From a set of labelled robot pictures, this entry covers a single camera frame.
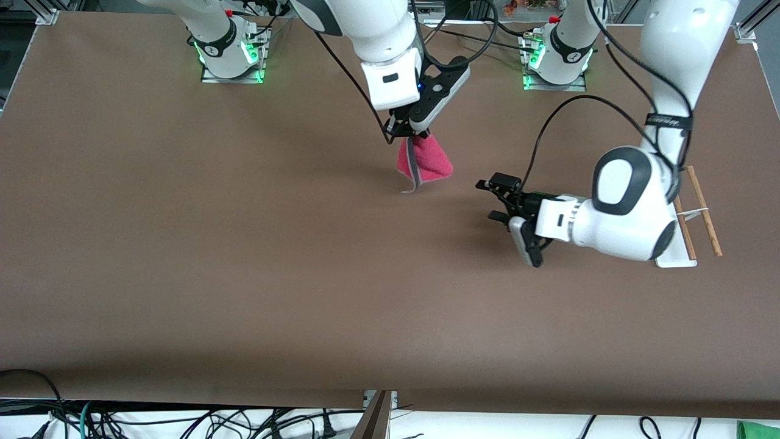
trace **brown table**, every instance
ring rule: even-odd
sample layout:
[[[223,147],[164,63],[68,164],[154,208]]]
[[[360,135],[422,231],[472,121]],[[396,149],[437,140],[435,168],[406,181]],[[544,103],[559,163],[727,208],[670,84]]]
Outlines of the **brown table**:
[[[639,33],[615,28],[630,48]],[[560,243],[531,269],[473,188],[521,174],[570,96],[524,91],[516,53],[490,49],[434,123],[454,176],[402,195],[398,146],[302,23],[257,86],[201,84],[185,38],[175,16],[38,29],[0,119],[3,368],[66,398],[354,406],[395,388],[417,409],[780,412],[780,124],[750,45],[726,38],[690,156],[725,257],[696,225],[696,269]],[[589,92],[644,117],[604,52],[591,66]],[[598,158],[638,142],[573,106],[529,189],[588,195]],[[45,394],[17,384],[0,392]]]

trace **wooden stick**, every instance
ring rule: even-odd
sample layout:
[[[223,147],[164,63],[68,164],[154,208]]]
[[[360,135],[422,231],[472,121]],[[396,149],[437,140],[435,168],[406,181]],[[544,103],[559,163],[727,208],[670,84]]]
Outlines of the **wooden stick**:
[[[675,211],[677,211],[677,222],[680,224],[682,239],[685,240],[685,249],[688,251],[688,259],[695,261],[696,251],[693,250],[693,240],[690,238],[688,223],[685,221],[685,216],[680,215],[683,211],[683,204],[680,202],[680,197],[675,197]]]
[[[701,186],[699,186],[699,180],[696,178],[696,172],[693,170],[693,166],[688,166],[688,175],[690,182],[693,184],[693,192],[696,193],[696,198],[699,200],[701,207],[707,207],[707,203],[704,201],[704,194],[701,192]],[[709,210],[703,210],[701,212],[702,218],[704,218],[704,226],[707,228],[707,235],[710,237],[710,244],[712,244],[712,252],[715,256],[723,256],[721,250],[721,243],[718,241],[718,235],[715,234],[715,227],[712,225],[712,218],[710,217]]]

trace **white floor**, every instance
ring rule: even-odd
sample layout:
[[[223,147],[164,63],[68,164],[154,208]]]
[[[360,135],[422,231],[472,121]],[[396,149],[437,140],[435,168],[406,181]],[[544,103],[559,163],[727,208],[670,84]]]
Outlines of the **white floor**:
[[[321,410],[301,409],[287,415],[320,413]],[[155,421],[165,419],[193,418],[204,412],[136,412],[121,413],[117,420]],[[252,424],[261,423],[270,410],[247,412]],[[395,418],[390,422],[389,439],[407,439],[422,434],[420,439],[577,439],[582,433],[589,416],[578,415],[523,415],[494,413],[454,413],[454,412],[393,412]],[[19,439],[32,436],[46,422],[46,415],[0,416],[0,439]],[[234,418],[245,422],[243,417]],[[337,430],[354,428],[360,414],[333,415],[331,421]],[[639,416],[599,416],[596,418],[587,439],[644,439],[639,425]],[[663,439],[690,439],[693,433],[694,418],[656,417]],[[736,439],[736,419],[704,419],[699,431],[700,439]],[[780,420],[754,421],[780,428]],[[178,439],[191,422],[170,423],[157,426],[124,426],[125,435],[130,439]],[[190,439],[203,439],[206,436],[208,422],[202,423]],[[317,432],[322,432],[321,419],[316,419]],[[648,424],[652,439],[654,431]],[[311,423],[300,423],[282,430],[284,439],[308,439],[311,437]],[[64,437],[62,423],[54,422],[49,426],[45,439]],[[71,428],[70,437],[79,438],[79,432]],[[238,434],[227,429],[218,430],[214,439],[236,439]]]

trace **pink towel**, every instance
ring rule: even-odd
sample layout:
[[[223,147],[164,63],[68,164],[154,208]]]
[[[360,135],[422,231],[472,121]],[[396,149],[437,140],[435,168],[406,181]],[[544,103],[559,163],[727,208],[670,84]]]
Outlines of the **pink towel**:
[[[433,134],[428,134],[426,138],[408,137],[398,151],[396,166],[398,172],[414,185],[410,191],[404,191],[405,194],[416,191],[423,183],[452,175],[452,163]]]

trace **metal post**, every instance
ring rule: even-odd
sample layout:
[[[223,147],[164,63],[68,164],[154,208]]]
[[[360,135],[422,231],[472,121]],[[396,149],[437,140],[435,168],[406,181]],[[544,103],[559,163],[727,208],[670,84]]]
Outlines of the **metal post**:
[[[765,0],[753,12],[749,13],[744,20],[736,24],[736,35],[739,42],[752,42],[756,39],[754,31],[767,18],[780,8],[780,0]]]
[[[41,0],[24,0],[30,7],[30,10],[38,18],[35,20],[37,25],[54,24],[57,20],[57,9],[51,8],[44,4]]]
[[[636,5],[638,5],[640,0],[629,0],[626,3],[626,6],[623,7],[623,10],[620,11],[620,15],[615,18],[615,23],[625,23],[626,20],[629,19],[629,16],[633,12],[633,10],[636,8]]]

